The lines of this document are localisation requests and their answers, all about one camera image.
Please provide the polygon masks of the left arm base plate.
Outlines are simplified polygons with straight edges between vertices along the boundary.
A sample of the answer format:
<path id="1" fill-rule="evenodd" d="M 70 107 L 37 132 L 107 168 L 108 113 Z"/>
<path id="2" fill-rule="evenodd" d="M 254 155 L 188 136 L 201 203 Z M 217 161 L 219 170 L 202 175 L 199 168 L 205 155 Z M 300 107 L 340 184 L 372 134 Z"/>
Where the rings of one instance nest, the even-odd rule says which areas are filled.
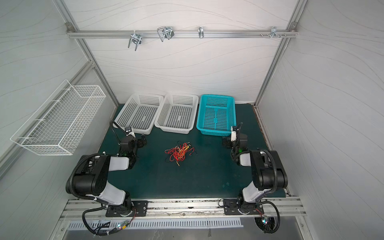
<path id="1" fill-rule="evenodd" d="M 109 206 L 107 208 L 106 217 L 145 217 L 148 210 L 148 201 L 131 201 L 119 206 Z"/>

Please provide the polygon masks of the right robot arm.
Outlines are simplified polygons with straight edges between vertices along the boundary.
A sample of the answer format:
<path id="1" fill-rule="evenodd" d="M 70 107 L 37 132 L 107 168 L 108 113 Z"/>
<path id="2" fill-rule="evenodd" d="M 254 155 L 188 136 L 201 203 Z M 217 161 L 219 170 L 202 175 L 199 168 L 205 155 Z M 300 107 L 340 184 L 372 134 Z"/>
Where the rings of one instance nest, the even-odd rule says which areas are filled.
<path id="1" fill-rule="evenodd" d="M 288 177 L 277 151 L 267 149 L 251 150 L 248 136 L 241 133 L 242 123 L 231 127 L 231 135 L 223 137 L 223 145 L 231 149 L 231 160 L 241 167 L 250 167 L 252 181 L 239 193 L 235 206 L 239 214 L 258 212 L 269 202 L 264 198 L 288 186 Z"/>

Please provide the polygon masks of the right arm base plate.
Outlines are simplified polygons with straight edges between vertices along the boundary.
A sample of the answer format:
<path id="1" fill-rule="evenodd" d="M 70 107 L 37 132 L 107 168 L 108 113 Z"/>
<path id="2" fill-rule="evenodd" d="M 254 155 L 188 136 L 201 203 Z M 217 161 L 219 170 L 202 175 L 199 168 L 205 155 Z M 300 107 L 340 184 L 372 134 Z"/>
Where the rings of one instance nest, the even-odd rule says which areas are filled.
<path id="1" fill-rule="evenodd" d="M 226 216 L 263 216 L 263 209 L 256 203 L 247 203 L 238 199 L 220 199 L 220 208 L 224 209 Z"/>

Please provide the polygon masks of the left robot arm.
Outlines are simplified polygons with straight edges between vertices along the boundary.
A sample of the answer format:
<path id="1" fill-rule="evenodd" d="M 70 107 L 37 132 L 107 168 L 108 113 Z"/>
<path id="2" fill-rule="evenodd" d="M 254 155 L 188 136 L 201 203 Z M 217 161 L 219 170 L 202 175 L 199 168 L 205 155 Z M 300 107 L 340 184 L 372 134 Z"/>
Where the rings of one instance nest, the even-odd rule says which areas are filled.
<path id="1" fill-rule="evenodd" d="M 143 134 L 137 137 L 131 127 L 123 129 L 115 121 L 110 121 L 110 128 L 118 141 L 119 152 L 83 155 L 66 183 L 66 192 L 78 199 L 101 203 L 113 214 L 125 217 L 134 212 L 131 196 L 109 183 L 108 175 L 131 170 L 138 159 L 138 149 L 147 144 L 147 139 Z"/>

